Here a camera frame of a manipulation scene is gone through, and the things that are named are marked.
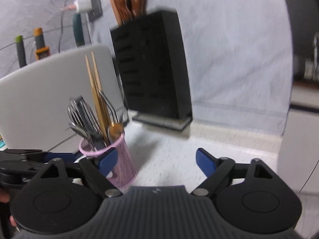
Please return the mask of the white toaster appliance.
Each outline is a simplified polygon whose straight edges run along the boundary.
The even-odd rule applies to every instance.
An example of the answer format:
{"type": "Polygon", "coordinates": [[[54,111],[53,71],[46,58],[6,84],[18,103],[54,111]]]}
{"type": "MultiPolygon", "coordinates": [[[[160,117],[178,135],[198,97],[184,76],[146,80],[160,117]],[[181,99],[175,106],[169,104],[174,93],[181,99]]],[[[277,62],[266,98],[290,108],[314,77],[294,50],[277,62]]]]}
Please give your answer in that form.
{"type": "Polygon", "coordinates": [[[105,95],[118,114],[124,104],[110,49],[88,45],[36,61],[1,79],[1,136],[9,149],[78,151],[81,137],[68,126],[71,97],[93,106],[86,59],[96,59],[105,95]]]}

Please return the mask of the white cabinet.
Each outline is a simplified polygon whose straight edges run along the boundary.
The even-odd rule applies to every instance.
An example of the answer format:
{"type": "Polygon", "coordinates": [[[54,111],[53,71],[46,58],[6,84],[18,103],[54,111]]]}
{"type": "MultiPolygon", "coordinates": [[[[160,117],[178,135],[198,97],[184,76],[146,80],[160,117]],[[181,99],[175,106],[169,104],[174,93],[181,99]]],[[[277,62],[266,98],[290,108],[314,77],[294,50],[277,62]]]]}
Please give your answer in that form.
{"type": "Polygon", "coordinates": [[[277,171],[300,193],[318,194],[318,109],[290,105],[277,171]]]}

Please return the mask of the metal fork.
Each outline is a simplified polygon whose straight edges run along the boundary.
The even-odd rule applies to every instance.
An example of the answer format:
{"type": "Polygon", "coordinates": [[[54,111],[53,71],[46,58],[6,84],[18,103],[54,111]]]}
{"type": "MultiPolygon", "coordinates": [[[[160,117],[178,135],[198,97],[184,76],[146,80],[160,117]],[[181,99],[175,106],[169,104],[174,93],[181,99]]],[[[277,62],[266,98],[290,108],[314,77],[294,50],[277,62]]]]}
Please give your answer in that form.
{"type": "Polygon", "coordinates": [[[73,122],[68,123],[69,127],[78,135],[80,135],[82,138],[84,138],[92,151],[95,151],[95,145],[94,142],[92,140],[92,136],[90,135],[90,133],[88,131],[86,131],[83,127],[76,125],[73,122]]]}

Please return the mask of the grey wall socket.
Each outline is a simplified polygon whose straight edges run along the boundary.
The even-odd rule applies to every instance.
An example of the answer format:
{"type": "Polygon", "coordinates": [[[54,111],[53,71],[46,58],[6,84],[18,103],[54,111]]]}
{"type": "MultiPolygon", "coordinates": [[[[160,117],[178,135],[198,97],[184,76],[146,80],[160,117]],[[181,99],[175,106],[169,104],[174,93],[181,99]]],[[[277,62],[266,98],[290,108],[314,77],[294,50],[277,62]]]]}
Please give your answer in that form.
{"type": "Polygon", "coordinates": [[[89,22],[94,22],[95,20],[103,16],[103,9],[100,0],[91,0],[92,10],[87,13],[89,22]]]}

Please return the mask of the black knife block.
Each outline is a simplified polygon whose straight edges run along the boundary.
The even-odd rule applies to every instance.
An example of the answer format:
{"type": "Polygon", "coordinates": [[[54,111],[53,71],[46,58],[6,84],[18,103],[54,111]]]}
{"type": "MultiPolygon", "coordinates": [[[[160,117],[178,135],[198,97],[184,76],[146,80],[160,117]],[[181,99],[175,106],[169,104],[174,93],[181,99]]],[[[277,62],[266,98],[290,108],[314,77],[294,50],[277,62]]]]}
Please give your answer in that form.
{"type": "Polygon", "coordinates": [[[192,121],[178,14],[160,10],[110,31],[133,120],[182,131],[192,121]]]}

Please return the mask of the white wall charger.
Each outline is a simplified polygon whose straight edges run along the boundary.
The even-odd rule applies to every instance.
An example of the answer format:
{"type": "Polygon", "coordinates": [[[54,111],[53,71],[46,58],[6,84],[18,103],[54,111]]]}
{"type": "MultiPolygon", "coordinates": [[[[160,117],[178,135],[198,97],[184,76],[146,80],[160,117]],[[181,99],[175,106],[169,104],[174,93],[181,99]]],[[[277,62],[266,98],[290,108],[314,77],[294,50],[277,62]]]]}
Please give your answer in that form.
{"type": "Polygon", "coordinates": [[[74,0],[72,4],[69,4],[63,8],[61,11],[76,11],[76,13],[87,13],[93,10],[92,0],[74,0]]]}

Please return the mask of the pink mesh cup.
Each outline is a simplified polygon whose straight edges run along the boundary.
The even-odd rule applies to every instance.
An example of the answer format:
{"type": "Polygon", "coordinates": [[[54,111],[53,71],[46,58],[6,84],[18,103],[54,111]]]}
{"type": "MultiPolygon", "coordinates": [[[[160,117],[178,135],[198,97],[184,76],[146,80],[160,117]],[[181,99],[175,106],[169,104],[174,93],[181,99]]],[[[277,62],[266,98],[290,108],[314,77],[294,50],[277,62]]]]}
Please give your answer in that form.
{"type": "Polygon", "coordinates": [[[112,147],[117,150],[117,164],[114,169],[106,176],[106,178],[117,188],[128,186],[132,183],[137,175],[137,170],[132,161],[124,137],[125,133],[122,133],[121,136],[113,144],[98,151],[91,151],[89,144],[85,139],[82,139],[79,144],[80,152],[86,157],[90,158],[96,158],[112,147]]]}

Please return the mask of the orange tipped grey utensil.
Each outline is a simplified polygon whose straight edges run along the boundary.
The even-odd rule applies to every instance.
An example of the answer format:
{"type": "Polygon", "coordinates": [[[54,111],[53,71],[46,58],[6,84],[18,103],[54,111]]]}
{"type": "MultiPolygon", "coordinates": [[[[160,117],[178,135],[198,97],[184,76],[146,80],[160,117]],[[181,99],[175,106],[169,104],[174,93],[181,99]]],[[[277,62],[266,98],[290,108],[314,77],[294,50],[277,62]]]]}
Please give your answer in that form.
{"type": "Polygon", "coordinates": [[[38,61],[40,59],[50,56],[50,48],[45,45],[43,29],[41,27],[36,27],[35,29],[33,29],[33,36],[36,42],[36,60],[38,61]]]}

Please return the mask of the green tipped grey utensil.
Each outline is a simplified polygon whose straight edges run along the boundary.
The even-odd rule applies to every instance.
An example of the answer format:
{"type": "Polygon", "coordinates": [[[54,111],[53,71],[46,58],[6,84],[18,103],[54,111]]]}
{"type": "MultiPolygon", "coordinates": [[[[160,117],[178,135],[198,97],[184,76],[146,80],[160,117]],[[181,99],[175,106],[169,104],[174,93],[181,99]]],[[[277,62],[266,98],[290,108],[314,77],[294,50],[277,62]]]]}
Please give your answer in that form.
{"type": "Polygon", "coordinates": [[[18,63],[20,68],[23,68],[27,65],[23,36],[22,35],[17,36],[15,38],[15,43],[16,43],[18,63]]]}

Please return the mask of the gold metal spoon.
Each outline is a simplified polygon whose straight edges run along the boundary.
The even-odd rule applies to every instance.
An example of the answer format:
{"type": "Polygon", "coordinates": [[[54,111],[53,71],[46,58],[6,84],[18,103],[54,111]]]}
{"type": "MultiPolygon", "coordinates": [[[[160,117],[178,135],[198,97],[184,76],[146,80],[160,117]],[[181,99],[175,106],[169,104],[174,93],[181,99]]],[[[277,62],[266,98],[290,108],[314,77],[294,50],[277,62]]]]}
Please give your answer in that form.
{"type": "Polygon", "coordinates": [[[112,122],[107,129],[107,135],[110,143],[114,143],[124,132],[122,123],[112,122]]]}

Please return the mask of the metal tongs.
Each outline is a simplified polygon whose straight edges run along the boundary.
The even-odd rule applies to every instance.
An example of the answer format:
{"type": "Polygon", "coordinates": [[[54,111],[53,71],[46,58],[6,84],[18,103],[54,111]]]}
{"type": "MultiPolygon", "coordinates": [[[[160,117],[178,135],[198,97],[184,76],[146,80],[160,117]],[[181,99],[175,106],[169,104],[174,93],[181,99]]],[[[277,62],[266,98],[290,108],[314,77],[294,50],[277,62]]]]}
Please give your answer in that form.
{"type": "Polygon", "coordinates": [[[105,101],[108,109],[110,109],[111,111],[111,115],[112,115],[112,118],[114,120],[115,123],[118,123],[118,118],[117,118],[117,113],[116,113],[116,110],[114,108],[114,106],[112,105],[112,103],[110,102],[110,100],[106,97],[106,95],[104,94],[104,92],[102,90],[99,90],[99,94],[100,96],[103,98],[103,100],[105,101]]]}

